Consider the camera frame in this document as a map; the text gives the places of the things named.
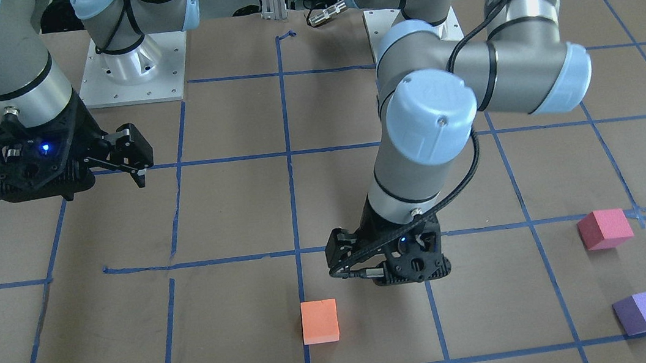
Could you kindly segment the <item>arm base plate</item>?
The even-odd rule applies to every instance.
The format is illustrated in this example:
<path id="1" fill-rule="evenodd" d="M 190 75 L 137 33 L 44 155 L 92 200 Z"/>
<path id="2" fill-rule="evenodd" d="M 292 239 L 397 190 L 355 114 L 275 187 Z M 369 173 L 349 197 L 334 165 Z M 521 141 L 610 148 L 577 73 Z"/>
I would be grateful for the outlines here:
<path id="1" fill-rule="evenodd" d="M 395 86 L 407 73 L 445 68 L 448 54 L 463 38 L 455 11 L 449 9 L 445 22 L 431 26 L 421 20 L 403 20 L 397 9 L 363 13 L 376 61 L 380 90 Z"/>
<path id="2" fill-rule="evenodd" d="M 187 32 L 148 34 L 120 55 L 97 54 L 90 43 L 78 93 L 89 109 L 182 100 Z"/>

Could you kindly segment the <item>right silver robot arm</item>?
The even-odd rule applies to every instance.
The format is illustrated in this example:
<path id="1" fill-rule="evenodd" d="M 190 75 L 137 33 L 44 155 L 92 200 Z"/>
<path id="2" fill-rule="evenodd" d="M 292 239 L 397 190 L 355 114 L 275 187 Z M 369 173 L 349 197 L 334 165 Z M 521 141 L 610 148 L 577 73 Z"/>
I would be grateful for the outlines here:
<path id="1" fill-rule="evenodd" d="M 201 19 L 198 0 L 69 0 L 93 42 L 93 58 L 114 99 L 175 77 L 154 34 L 185 32 Z M 128 173 L 138 187 L 154 150 L 135 125 L 105 132 L 40 35 L 50 0 L 0 0 L 0 201 L 72 200 L 95 184 L 93 169 Z"/>

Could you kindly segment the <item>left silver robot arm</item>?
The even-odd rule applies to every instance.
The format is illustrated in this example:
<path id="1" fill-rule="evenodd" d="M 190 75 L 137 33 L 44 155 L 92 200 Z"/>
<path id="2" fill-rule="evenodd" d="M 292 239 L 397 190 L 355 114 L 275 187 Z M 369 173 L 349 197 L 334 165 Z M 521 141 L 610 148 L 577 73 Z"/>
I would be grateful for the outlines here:
<path id="1" fill-rule="evenodd" d="M 453 0 L 345 0 L 396 9 L 376 57 L 382 138 L 359 228 L 332 231 L 329 274 L 379 286 L 450 273 L 437 213 L 475 176 L 479 112 L 564 113 L 583 100 L 592 62 L 562 42 L 559 0 L 484 0 L 460 40 L 443 32 Z"/>

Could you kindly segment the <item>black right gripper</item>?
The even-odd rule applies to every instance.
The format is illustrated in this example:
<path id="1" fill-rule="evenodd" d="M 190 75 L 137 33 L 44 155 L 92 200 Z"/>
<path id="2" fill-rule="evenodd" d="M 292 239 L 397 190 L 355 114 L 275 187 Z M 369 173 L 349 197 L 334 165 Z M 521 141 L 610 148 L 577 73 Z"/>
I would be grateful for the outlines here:
<path id="1" fill-rule="evenodd" d="M 88 165 L 128 173 L 146 186 L 154 165 L 152 145 L 136 128 L 124 124 L 104 134 L 73 93 L 62 112 L 46 124 L 26 128 L 19 121 L 0 122 L 0 199 L 10 203 L 73 196 L 95 184 Z"/>

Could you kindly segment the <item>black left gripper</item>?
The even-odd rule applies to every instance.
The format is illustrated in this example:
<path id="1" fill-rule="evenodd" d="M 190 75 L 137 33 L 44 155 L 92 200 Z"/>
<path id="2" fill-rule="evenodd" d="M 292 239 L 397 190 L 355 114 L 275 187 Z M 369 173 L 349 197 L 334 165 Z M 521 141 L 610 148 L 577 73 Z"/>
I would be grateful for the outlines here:
<path id="1" fill-rule="evenodd" d="M 367 244 L 402 227 L 379 216 L 369 201 L 363 205 L 362 212 L 357 231 L 335 228 L 330 234 L 325 254 L 332 278 L 368 274 L 369 269 L 351 271 L 350 265 L 342 268 L 341 262 Z M 443 279 L 450 275 L 450 262 L 442 254 L 441 245 L 439 222 L 432 214 L 424 223 L 379 248 L 377 252 L 383 254 L 384 259 L 377 268 L 382 268 L 383 273 L 381 278 L 374 279 L 375 284 L 399 285 Z"/>

